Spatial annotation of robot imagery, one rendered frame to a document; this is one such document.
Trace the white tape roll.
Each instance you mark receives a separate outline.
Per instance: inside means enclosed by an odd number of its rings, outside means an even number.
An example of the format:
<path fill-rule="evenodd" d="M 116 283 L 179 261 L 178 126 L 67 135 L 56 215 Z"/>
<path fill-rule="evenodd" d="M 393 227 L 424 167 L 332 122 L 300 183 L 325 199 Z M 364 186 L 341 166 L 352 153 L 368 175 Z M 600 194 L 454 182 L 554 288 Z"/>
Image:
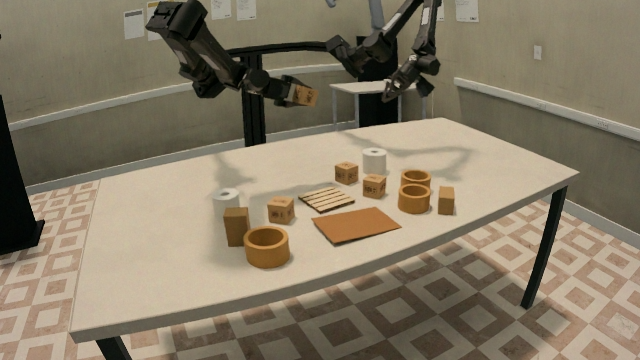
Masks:
<path fill-rule="evenodd" d="M 226 196 L 227 195 L 227 196 Z M 236 189 L 225 188 L 212 194 L 215 218 L 223 222 L 225 208 L 240 207 L 239 193 Z"/>
<path fill-rule="evenodd" d="M 362 172 L 364 174 L 383 175 L 386 173 L 387 152 L 385 150 L 368 148 L 362 151 L 362 155 Z"/>

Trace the small wooden pallet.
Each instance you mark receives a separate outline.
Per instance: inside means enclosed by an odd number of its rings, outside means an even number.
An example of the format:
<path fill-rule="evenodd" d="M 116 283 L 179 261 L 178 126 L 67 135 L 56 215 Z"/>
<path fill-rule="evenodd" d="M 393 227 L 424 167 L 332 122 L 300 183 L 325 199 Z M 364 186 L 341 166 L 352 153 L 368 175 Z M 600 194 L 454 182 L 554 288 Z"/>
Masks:
<path fill-rule="evenodd" d="M 354 198 L 333 186 L 298 195 L 298 200 L 320 215 L 355 203 Z"/>

